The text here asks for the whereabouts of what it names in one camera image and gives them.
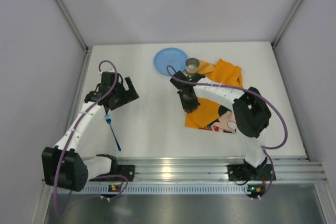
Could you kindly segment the orange cartoon mouse cloth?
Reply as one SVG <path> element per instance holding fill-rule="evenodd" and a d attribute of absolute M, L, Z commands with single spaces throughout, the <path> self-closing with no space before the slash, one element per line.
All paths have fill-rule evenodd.
<path fill-rule="evenodd" d="M 230 62 L 219 59 L 216 64 L 206 61 L 200 61 L 197 71 L 206 78 L 202 82 L 211 80 L 216 83 L 243 87 L 242 69 Z M 236 120 L 232 111 L 232 106 L 228 105 L 224 100 L 218 103 L 212 98 L 218 98 L 209 92 L 206 86 L 196 86 L 197 100 L 199 106 L 193 112 L 187 113 L 185 117 L 185 127 L 214 131 L 220 133 L 233 133 L 237 131 Z"/>

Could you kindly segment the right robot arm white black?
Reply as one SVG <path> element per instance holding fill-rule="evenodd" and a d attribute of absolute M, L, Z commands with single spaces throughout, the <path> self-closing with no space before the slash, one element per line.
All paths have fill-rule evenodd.
<path fill-rule="evenodd" d="M 197 127 L 237 133 L 244 139 L 243 164 L 229 169 L 231 181 L 265 176 L 268 157 L 263 132 L 271 111 L 257 89 L 222 86 L 202 74 L 188 77 L 181 71 L 173 74 L 170 82 L 177 88 L 184 112 L 198 120 Z"/>

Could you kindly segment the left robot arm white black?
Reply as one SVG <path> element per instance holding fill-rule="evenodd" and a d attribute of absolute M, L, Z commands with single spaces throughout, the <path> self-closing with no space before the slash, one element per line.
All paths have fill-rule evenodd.
<path fill-rule="evenodd" d="M 81 191 L 89 180 L 106 179 L 120 174 L 116 157 L 100 152 L 84 157 L 86 147 L 98 145 L 94 137 L 98 124 L 113 111 L 139 98 L 130 77 L 105 71 L 65 135 L 54 147 L 41 154 L 44 180 L 49 186 Z"/>

